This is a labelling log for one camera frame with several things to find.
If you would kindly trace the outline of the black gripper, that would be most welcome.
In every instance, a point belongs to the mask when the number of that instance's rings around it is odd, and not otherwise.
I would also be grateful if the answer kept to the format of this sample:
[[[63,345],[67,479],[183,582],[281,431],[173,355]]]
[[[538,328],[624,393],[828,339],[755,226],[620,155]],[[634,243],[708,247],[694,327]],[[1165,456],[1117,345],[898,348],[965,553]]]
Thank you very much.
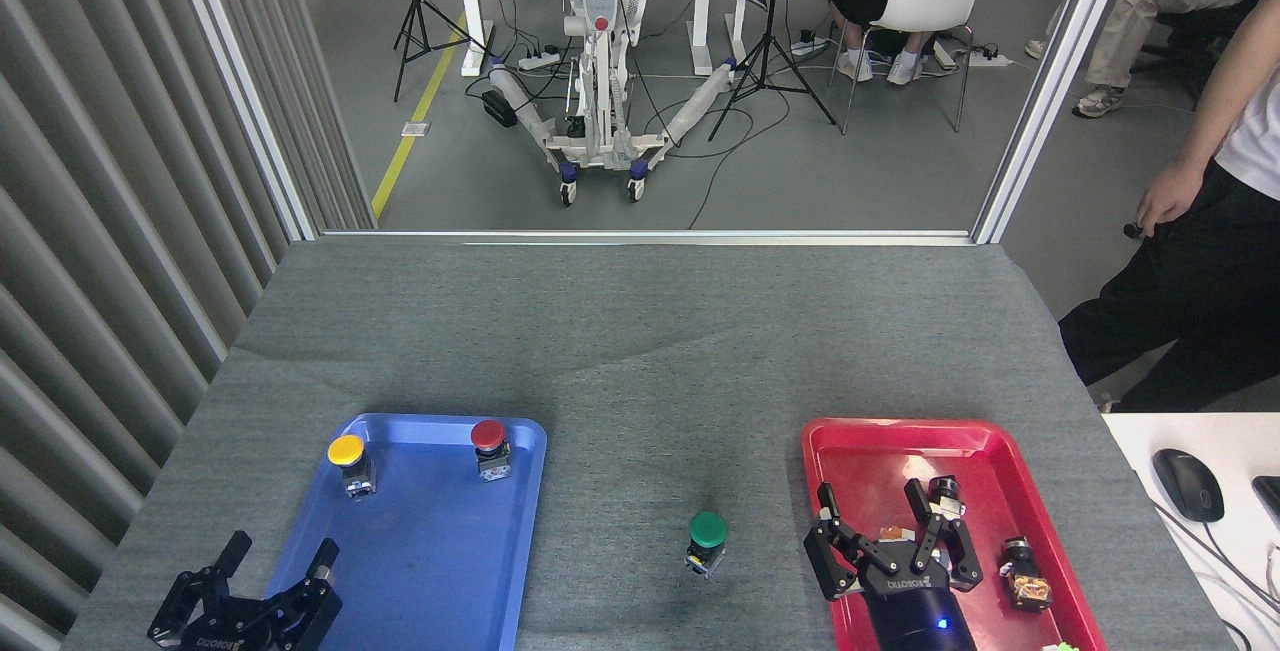
[[[966,510],[955,478],[918,478],[905,483],[905,495],[920,524],[916,551],[908,568],[891,576],[891,559],[869,536],[856,532],[840,515],[832,483],[815,491],[818,513],[804,549],[824,599],[833,602],[861,592],[881,650],[974,650],[963,610],[950,588],[968,592],[984,574],[977,560]],[[929,569],[938,542],[948,554],[946,569]]]
[[[232,605],[229,579],[250,551],[251,537],[232,533],[218,559],[174,579],[148,624],[148,638],[160,647],[191,650],[279,650],[319,647],[342,609],[330,569],[340,553],[324,538],[303,578],[256,604]]]

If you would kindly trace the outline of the person's hand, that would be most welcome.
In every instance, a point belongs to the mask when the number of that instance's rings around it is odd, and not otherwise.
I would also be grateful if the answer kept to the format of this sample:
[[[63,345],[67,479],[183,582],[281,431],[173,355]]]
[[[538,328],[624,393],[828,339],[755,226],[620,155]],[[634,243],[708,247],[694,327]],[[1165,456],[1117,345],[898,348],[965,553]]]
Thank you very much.
[[[1162,168],[1147,187],[1137,208],[1135,223],[1143,235],[1155,237],[1158,224],[1175,221],[1185,214],[1203,182],[1203,165],[1170,162]]]

